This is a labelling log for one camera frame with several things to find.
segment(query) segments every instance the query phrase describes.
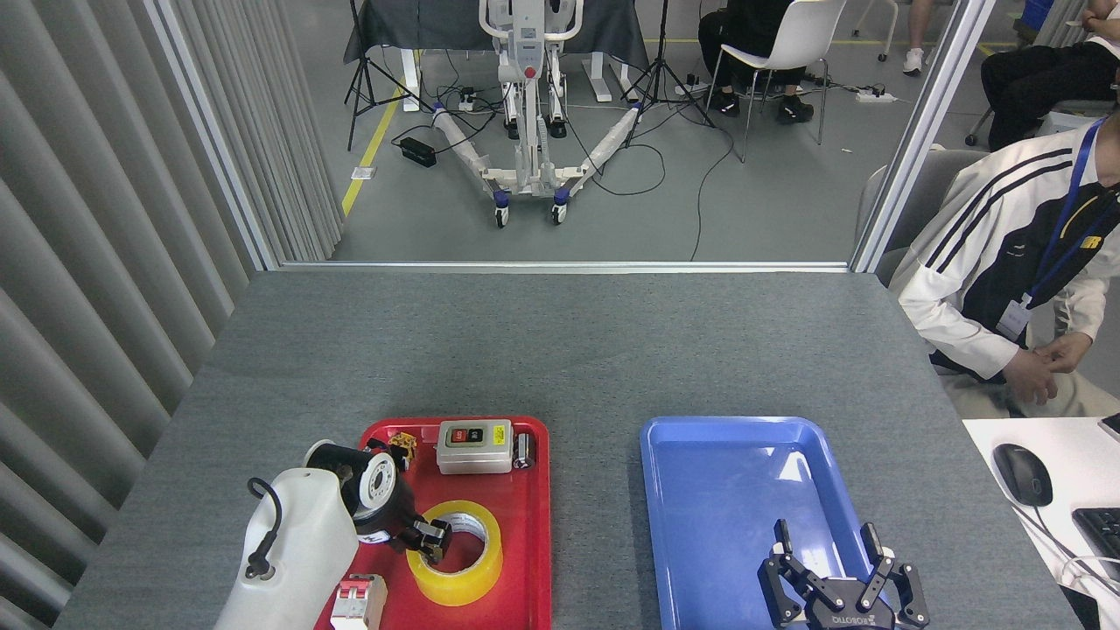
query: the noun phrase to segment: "hand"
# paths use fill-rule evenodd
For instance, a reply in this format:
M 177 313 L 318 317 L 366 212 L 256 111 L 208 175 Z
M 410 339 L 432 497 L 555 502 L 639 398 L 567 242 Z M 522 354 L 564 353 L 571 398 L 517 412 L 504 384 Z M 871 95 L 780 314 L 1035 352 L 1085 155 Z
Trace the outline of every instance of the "hand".
M 1085 333 L 1066 333 L 1042 348 L 1036 348 L 1034 353 L 1042 358 L 1051 372 L 1068 374 L 1077 368 L 1077 363 L 1081 363 L 1091 345 L 1093 337 Z
M 1057 383 L 1047 363 L 1034 352 L 1019 350 L 1011 361 L 1004 367 L 1004 378 L 1007 379 L 1011 393 L 1023 402 L 1045 405 L 1057 396 Z

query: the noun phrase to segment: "yellow floor line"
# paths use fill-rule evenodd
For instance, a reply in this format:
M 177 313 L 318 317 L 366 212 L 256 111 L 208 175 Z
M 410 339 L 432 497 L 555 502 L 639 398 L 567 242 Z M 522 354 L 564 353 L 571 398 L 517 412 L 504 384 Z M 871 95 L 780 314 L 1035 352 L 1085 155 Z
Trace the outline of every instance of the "yellow floor line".
M 642 41 L 644 41 L 646 44 L 656 44 L 657 43 L 656 39 L 643 39 Z M 699 43 L 699 40 L 697 40 L 697 38 L 694 38 L 694 37 L 691 38 L 691 39 L 689 39 L 689 38 L 672 38 L 672 39 L 671 38 L 665 38 L 665 44 L 698 44 L 698 43 Z M 862 45 L 862 46 L 883 46 L 883 40 L 881 39 L 833 39 L 832 44 Z M 936 44 L 936 41 L 926 41 L 926 44 L 934 45 L 934 44 Z M 980 46 L 995 46 L 995 47 L 1005 47 L 1006 46 L 1006 47 L 1014 48 L 1016 46 L 1016 44 L 1012 43 L 1012 41 L 981 41 L 981 43 L 977 44 L 977 47 L 980 47 Z
M 393 92 L 393 99 L 401 95 L 401 89 L 398 87 Z M 373 138 L 370 139 L 370 146 L 365 148 L 365 155 L 362 156 L 362 161 L 358 166 L 370 166 L 373 164 L 373 156 L 377 155 L 377 147 L 381 146 L 381 141 L 385 139 L 385 132 L 389 131 L 389 123 L 393 121 L 393 114 L 396 113 L 396 108 L 400 105 L 400 101 L 393 101 L 389 103 L 385 109 L 385 113 L 381 115 L 381 122 L 377 123 L 377 130 L 373 132 Z M 354 207 L 354 201 L 357 200 L 357 194 L 362 189 L 362 184 L 365 179 L 351 179 L 351 186 L 346 189 L 346 196 L 343 197 L 343 214 L 349 216 L 349 211 Z

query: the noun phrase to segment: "gray table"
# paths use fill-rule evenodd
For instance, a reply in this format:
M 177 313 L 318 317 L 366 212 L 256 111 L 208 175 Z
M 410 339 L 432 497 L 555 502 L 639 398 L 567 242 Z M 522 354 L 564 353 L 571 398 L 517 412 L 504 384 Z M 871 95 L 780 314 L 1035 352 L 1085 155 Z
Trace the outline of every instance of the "gray table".
M 659 627 L 638 430 L 661 415 L 816 421 L 932 628 L 1076 627 L 871 276 L 361 270 L 253 280 L 56 628 L 208 629 L 245 479 L 383 417 L 494 414 L 551 434 L 557 630 Z

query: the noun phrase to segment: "packing tape roll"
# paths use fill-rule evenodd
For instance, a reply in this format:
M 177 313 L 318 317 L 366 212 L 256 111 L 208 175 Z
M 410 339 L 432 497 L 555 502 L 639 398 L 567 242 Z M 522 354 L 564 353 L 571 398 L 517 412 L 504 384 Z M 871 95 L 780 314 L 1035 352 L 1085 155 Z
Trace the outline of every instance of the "packing tape roll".
M 455 573 L 444 573 L 428 565 L 417 552 L 408 552 L 409 568 L 426 597 L 445 606 L 461 606 L 485 595 L 502 575 L 502 531 L 486 508 L 473 501 L 445 501 L 423 518 L 447 521 L 451 531 L 466 531 L 483 541 L 483 553 L 474 564 Z

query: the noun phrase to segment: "red tray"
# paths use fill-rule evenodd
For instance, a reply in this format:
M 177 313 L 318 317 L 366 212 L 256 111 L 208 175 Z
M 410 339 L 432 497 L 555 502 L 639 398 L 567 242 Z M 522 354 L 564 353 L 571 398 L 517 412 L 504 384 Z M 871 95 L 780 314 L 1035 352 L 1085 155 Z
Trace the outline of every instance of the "red tray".
M 436 442 L 444 420 L 508 418 L 514 435 L 532 434 L 535 464 L 506 474 L 444 475 L 436 465 Z M 502 575 L 489 593 L 464 606 L 442 606 L 428 600 L 416 585 L 404 555 L 386 545 L 361 545 L 348 573 L 376 573 L 385 578 L 389 599 L 381 630 L 550 630 L 552 627 L 552 524 L 549 490 L 549 433 L 529 416 L 472 416 L 449 418 L 389 418 L 362 434 L 358 447 L 371 437 L 388 442 L 398 433 L 417 437 L 417 455 L 405 481 L 416 493 L 416 509 L 423 513 L 452 499 L 474 501 L 494 515 L 502 531 Z M 474 538 L 455 535 L 449 556 L 457 547 L 470 547 Z M 315 630 L 332 630 L 328 602 Z

